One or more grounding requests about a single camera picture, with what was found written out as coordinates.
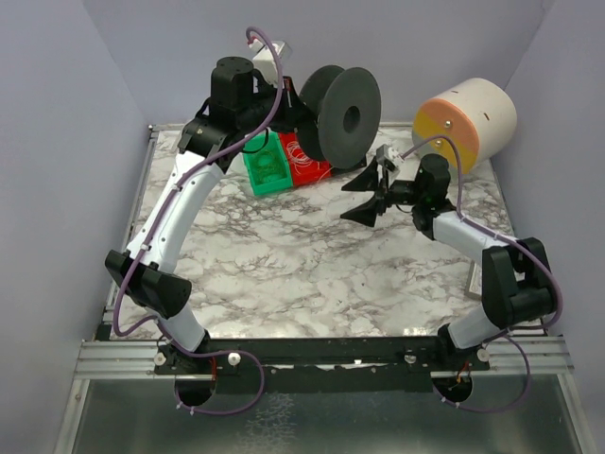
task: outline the cylindrical container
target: cylindrical container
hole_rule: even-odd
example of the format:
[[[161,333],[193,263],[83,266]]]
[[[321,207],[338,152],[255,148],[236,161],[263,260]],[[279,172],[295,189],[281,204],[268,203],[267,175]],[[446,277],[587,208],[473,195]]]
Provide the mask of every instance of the cylindrical container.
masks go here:
[[[488,80],[474,78],[427,100],[414,118],[412,139],[418,144],[431,135],[447,135],[460,153],[462,173],[467,174],[500,151],[516,126],[517,112],[509,96]],[[445,140],[434,140],[419,152],[443,155],[452,174],[457,174],[454,151]]]

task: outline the wall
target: wall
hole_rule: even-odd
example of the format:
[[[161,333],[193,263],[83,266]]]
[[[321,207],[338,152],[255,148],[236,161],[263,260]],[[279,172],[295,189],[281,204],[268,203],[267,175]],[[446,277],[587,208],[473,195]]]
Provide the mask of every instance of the wall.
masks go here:
[[[364,66],[383,118],[411,120],[428,97],[469,78],[504,87],[552,0],[83,0],[149,123],[191,118],[216,60],[251,57],[246,26],[294,52],[302,88],[324,64]]]
[[[583,406],[605,452],[605,3],[559,0],[508,86],[519,131],[493,159],[520,236],[546,245]]]
[[[52,452],[148,130],[78,0],[0,14],[0,450]]]

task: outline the marble table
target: marble table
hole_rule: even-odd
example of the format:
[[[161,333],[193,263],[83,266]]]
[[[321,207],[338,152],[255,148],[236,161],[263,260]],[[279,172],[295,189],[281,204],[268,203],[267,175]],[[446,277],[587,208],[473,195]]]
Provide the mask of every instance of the marble table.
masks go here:
[[[173,166],[179,131],[161,131],[137,229],[158,199]],[[407,130],[381,129],[372,149],[405,151]],[[418,157],[399,178],[412,179]],[[339,215],[369,193],[346,193],[344,175],[281,194],[254,197],[241,156],[199,211],[175,271],[192,281],[189,304],[215,338],[351,337],[433,334],[479,302],[465,294],[469,259],[418,233],[411,215],[395,209],[376,227]],[[451,200],[457,190],[451,188]],[[489,162],[464,184],[464,211],[511,233]],[[128,326],[145,315],[129,299]],[[132,339],[159,337],[148,323]]]

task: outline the black disc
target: black disc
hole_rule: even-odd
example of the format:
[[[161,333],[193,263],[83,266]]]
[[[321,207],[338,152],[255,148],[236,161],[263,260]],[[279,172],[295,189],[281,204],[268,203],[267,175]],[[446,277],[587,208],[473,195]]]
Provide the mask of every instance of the black disc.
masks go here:
[[[363,159],[378,132],[381,106],[370,71],[351,68],[334,79],[318,118],[320,149],[332,166],[350,168]]]
[[[343,71],[343,68],[334,64],[322,66],[304,83],[299,98],[316,116],[316,119],[328,88]],[[300,125],[296,130],[296,138],[302,151],[309,158],[314,161],[325,161],[321,152],[318,127],[315,121],[307,121]]]

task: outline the spool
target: spool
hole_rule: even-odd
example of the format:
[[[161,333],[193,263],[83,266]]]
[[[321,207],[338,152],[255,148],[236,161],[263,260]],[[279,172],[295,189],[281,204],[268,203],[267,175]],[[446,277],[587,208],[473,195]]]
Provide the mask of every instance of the spool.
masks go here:
[[[449,136],[460,153],[462,174],[467,174],[505,147],[516,126],[510,97],[490,81],[474,78],[428,99],[414,118],[412,140],[418,144],[432,135]],[[457,176],[456,157],[446,141],[433,141],[419,152],[441,154]]]
[[[380,89],[372,73],[324,66],[304,84],[300,99],[317,116],[317,122],[296,131],[304,154],[336,168],[352,168],[363,160],[380,123]]]

